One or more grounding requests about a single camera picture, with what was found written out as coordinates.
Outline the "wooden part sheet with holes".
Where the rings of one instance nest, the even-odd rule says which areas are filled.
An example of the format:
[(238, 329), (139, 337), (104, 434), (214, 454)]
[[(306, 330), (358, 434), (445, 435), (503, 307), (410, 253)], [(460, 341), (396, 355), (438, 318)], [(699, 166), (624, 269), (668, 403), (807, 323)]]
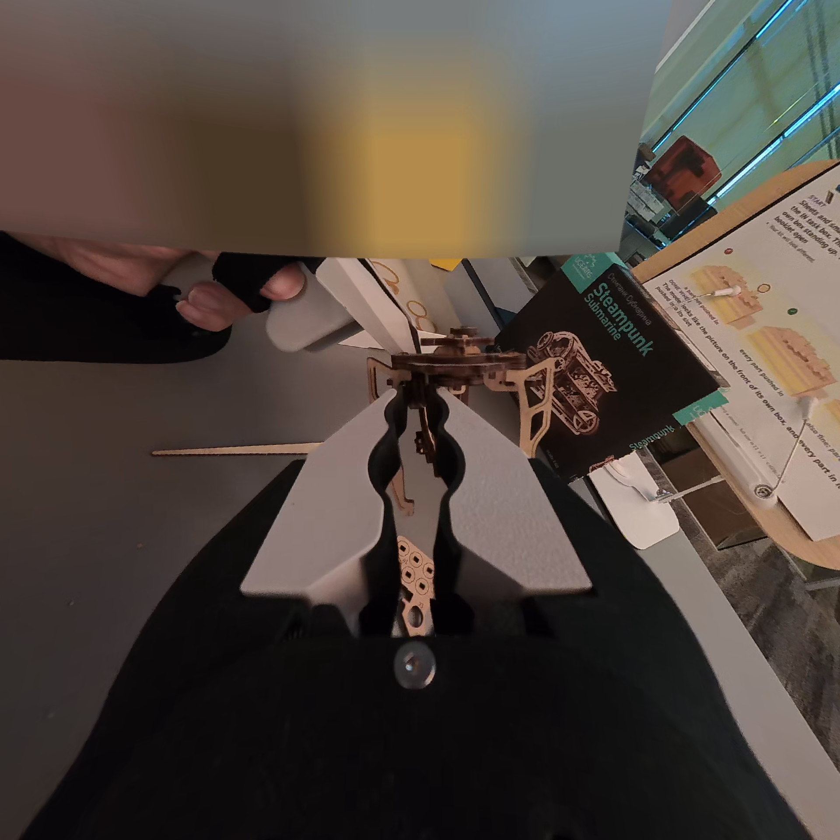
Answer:
[(396, 538), (400, 562), (400, 601), (395, 615), (396, 635), (426, 637), (434, 633), (432, 602), (435, 598), (433, 560), (409, 539)]

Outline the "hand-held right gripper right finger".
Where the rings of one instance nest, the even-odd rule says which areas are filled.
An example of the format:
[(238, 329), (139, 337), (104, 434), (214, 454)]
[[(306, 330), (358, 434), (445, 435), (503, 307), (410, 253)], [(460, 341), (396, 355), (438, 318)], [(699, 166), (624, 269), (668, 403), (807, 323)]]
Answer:
[(446, 486), (434, 543), (436, 634), (472, 634), (525, 602), (589, 596), (592, 581), (531, 460), (448, 392), (428, 409)]

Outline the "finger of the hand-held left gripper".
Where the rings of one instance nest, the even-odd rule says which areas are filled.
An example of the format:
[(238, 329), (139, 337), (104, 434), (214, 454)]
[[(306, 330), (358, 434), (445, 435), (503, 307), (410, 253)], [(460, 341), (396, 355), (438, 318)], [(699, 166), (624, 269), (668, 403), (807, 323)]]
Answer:
[(390, 354), (420, 353), (416, 329), (366, 260), (307, 258), (298, 266), (302, 292), (272, 303), (266, 319), (278, 350), (318, 351), (366, 332)]

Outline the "red-brown box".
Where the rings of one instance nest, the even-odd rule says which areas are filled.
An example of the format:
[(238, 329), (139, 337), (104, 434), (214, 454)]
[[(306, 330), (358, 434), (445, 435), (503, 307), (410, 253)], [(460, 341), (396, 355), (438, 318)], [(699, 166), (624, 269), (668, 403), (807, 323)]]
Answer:
[(678, 212), (720, 178), (721, 171), (713, 157), (682, 135), (658, 158), (642, 182)]

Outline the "glass partition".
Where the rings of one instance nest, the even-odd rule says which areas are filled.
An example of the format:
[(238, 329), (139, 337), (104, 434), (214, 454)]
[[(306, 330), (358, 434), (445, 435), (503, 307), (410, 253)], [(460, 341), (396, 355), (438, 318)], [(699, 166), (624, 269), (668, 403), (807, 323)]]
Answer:
[(708, 152), (718, 210), (796, 165), (838, 159), (839, 2), (706, 2), (664, 58), (643, 142)]

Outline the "wooden instruction board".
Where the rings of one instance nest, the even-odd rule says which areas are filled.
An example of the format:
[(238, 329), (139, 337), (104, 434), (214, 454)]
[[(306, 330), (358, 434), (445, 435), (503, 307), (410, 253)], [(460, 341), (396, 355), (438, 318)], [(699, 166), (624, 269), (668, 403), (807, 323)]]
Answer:
[(838, 571), (838, 161), (774, 176), (633, 274), (729, 385), (692, 436), (769, 538)]

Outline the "thin wooden stick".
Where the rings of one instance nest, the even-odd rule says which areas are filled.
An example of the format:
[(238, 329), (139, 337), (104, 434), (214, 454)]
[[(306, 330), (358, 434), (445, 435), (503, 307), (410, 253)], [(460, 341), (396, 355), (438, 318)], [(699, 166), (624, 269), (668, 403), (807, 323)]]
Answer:
[(258, 456), (258, 455), (309, 455), (322, 444), (261, 444), (245, 446), (223, 446), (204, 448), (158, 449), (153, 457), (199, 457), (199, 456)]

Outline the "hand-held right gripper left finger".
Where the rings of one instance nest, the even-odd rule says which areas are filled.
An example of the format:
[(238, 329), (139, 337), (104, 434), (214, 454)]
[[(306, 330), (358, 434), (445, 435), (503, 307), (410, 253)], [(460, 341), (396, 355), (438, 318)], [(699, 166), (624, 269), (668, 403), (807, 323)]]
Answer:
[(387, 489), (405, 429), (404, 397), (389, 390), (306, 458), (240, 585), (244, 595), (332, 605), (356, 634), (392, 634), (401, 572)]

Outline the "black model kit box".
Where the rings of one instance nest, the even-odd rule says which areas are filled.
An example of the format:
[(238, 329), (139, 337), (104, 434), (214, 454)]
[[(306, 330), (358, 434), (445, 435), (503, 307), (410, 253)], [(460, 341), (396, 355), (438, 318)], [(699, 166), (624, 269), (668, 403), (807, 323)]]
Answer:
[(728, 403), (726, 383), (612, 253), (568, 259), (498, 333), (497, 347), (555, 359), (539, 446), (564, 481)]

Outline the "wooden model assembly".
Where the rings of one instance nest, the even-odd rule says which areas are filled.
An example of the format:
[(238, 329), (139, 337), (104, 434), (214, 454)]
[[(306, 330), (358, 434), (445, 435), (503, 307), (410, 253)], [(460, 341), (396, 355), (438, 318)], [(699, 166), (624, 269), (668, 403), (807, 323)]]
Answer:
[(403, 391), (409, 408), (416, 410), (421, 424), (416, 449), (432, 465), (436, 477), (446, 479), (443, 462), (445, 445), (438, 440), (443, 432), (433, 426), (434, 388), (443, 387), (467, 405), (469, 389), (483, 385), (493, 392), (515, 392), (519, 406), (519, 447), (533, 459), (537, 447), (550, 428), (553, 392), (559, 377), (561, 359), (550, 356), (531, 363), (524, 353), (487, 352), (490, 340), (478, 335), (475, 328), (451, 329), (448, 336), (421, 339), (432, 353), (394, 353), (385, 364), (373, 357), (366, 361), (369, 403), (380, 394), (377, 375), (385, 374), (386, 383)]

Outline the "person's left hand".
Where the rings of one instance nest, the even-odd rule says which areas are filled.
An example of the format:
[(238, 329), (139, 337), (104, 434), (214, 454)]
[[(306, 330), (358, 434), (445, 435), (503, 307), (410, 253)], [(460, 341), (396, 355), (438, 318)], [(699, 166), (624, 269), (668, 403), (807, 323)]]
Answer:
[[(147, 295), (191, 251), (147, 245), (120, 245), (58, 238), (59, 259), (82, 275), (134, 296)], [(176, 304), (192, 325), (219, 332), (251, 313), (244, 302), (216, 282), (195, 284)]]

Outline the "person's left forearm dark sleeve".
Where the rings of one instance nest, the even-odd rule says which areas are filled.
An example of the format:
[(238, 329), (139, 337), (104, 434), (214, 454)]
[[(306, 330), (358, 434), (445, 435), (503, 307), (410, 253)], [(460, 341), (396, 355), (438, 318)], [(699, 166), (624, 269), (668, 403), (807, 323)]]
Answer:
[(173, 364), (220, 351), (231, 328), (184, 320), (175, 287), (144, 297), (90, 279), (1, 234), (1, 358), (104, 364)]

